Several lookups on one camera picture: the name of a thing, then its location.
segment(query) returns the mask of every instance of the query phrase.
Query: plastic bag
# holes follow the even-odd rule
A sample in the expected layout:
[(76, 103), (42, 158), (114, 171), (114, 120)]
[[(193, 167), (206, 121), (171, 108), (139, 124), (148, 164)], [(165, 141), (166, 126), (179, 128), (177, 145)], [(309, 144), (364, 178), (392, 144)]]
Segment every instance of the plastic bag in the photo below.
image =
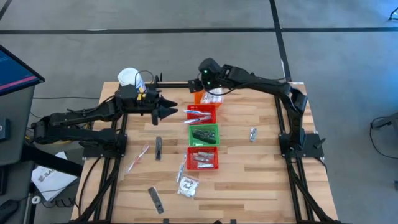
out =
[(178, 185), (178, 194), (182, 194), (188, 198), (193, 198), (197, 192), (199, 186), (199, 180), (192, 177), (183, 176), (180, 184)]
[[(215, 89), (210, 90), (209, 92), (213, 93), (213, 94), (217, 94), (217, 95), (224, 93), (222, 88), (215, 88)], [(215, 95), (212, 95), (210, 93), (205, 92), (205, 94), (203, 94), (203, 96), (202, 96), (202, 98), (200, 100), (201, 104), (222, 103), (222, 102), (224, 102), (224, 96), (215, 96)]]

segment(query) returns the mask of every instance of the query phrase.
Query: wooden tabletop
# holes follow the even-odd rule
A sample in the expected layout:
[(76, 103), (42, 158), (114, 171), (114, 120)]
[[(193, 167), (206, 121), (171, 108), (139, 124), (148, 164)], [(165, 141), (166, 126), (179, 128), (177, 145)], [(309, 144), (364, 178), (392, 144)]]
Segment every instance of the wooden tabletop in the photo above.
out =
[[(292, 85), (306, 94), (302, 83)], [(106, 82), (100, 101), (117, 89), (117, 82)], [(149, 114), (130, 114), (128, 117), (128, 146), (119, 171), (113, 223), (162, 223), (164, 218), (169, 218), (171, 223), (213, 223), (218, 219), (224, 223), (231, 219), (237, 219), (238, 223), (295, 223), (286, 164), (277, 139), (280, 129), (274, 96), (245, 89), (224, 97), (224, 103), (217, 110), (220, 167), (216, 171), (186, 171), (200, 180), (195, 198), (186, 198), (177, 194), (175, 179), (188, 147), (188, 126), (183, 124), (186, 120), (183, 110), (193, 104), (193, 95), (187, 88), (164, 88), (162, 94), (178, 103), (178, 113), (165, 118), (158, 126), (152, 125)], [(289, 130), (286, 111), (283, 113), (285, 127)], [(96, 122), (94, 128), (109, 128), (110, 125)], [(258, 130), (254, 143), (249, 141), (250, 127)], [(303, 127), (308, 133), (315, 130), (309, 105)], [(163, 139), (161, 161), (156, 161), (154, 156), (156, 136)], [(152, 147), (127, 174), (126, 167), (145, 144)], [(95, 158), (85, 161), (78, 195), (94, 161)], [(89, 176), (83, 194), (83, 210), (98, 192), (103, 161), (97, 163)], [(310, 193), (326, 214), (337, 219), (325, 168), (312, 158), (304, 158), (303, 163)], [(165, 209), (161, 215), (156, 213), (147, 191), (152, 186), (158, 190)], [(301, 194), (299, 197), (302, 216), (306, 218)], [(104, 198), (102, 218), (106, 213), (108, 194)], [(75, 208), (72, 218), (77, 216)]]

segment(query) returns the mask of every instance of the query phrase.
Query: monitor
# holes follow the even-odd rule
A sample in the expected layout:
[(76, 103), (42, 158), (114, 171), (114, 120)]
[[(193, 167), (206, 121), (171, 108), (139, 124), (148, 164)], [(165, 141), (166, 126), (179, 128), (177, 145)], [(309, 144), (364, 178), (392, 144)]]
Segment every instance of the monitor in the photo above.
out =
[(42, 76), (0, 45), (0, 96), (42, 82)]

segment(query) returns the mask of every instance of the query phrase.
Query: green basket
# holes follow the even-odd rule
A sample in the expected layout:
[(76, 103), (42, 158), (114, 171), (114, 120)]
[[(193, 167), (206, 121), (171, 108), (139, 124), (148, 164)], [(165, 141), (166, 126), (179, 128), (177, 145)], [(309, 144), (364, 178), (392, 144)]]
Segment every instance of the green basket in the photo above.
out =
[[(216, 144), (210, 144), (208, 142), (204, 142), (199, 139), (195, 139), (193, 137), (193, 131), (197, 130), (197, 129), (215, 132)], [(201, 124), (201, 125), (190, 125), (189, 126), (189, 145), (190, 146), (218, 146), (219, 144), (220, 144), (220, 135), (218, 134), (218, 125), (217, 124)]]

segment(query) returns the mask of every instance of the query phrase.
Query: red basket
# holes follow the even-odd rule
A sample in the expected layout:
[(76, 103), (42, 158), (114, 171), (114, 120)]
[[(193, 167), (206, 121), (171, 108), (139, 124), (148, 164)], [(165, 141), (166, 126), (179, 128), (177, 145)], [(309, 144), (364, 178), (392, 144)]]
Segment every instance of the red basket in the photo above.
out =
[[(210, 112), (211, 118), (206, 121), (199, 121), (192, 124), (215, 124), (216, 123), (216, 106), (207, 104), (207, 105), (188, 105), (188, 110), (196, 110), (201, 112)], [(187, 113), (187, 119), (195, 119), (199, 117), (204, 117), (206, 115), (196, 115)]]
[[(193, 154), (198, 152), (214, 153), (214, 158), (207, 158), (214, 165), (212, 168), (198, 168), (198, 162), (193, 159)], [(217, 170), (218, 169), (218, 149), (217, 147), (189, 147), (187, 149), (187, 170)]]

